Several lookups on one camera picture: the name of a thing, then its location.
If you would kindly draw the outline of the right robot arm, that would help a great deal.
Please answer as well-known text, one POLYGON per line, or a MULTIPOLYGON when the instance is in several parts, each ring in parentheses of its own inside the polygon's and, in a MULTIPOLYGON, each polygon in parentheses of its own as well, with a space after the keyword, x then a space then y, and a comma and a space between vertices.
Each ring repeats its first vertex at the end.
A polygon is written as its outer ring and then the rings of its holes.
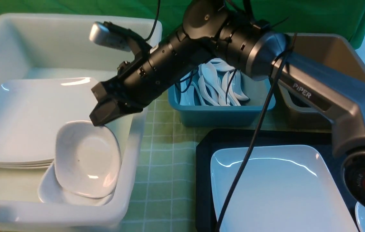
POLYGON ((289 35, 256 21, 250 2, 230 10, 224 0, 193 0, 182 24, 153 49, 134 31, 111 22, 95 22, 95 44, 132 51, 118 74, 91 91, 97 104, 94 126, 142 112, 183 76, 220 58, 254 80, 271 78, 331 122, 332 153, 346 155, 342 178, 365 207, 365 83, 294 52, 289 35))

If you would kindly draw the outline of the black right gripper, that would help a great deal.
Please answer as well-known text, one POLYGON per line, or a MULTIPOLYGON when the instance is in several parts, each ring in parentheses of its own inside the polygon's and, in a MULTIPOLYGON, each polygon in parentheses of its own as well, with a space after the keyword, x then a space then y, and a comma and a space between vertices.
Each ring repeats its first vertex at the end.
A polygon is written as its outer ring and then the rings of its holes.
POLYGON ((180 26, 134 56, 133 61, 119 65, 116 76, 91 89, 97 100, 90 114, 94 126, 142 112, 184 75, 210 60, 213 52, 205 41, 189 38, 180 26))

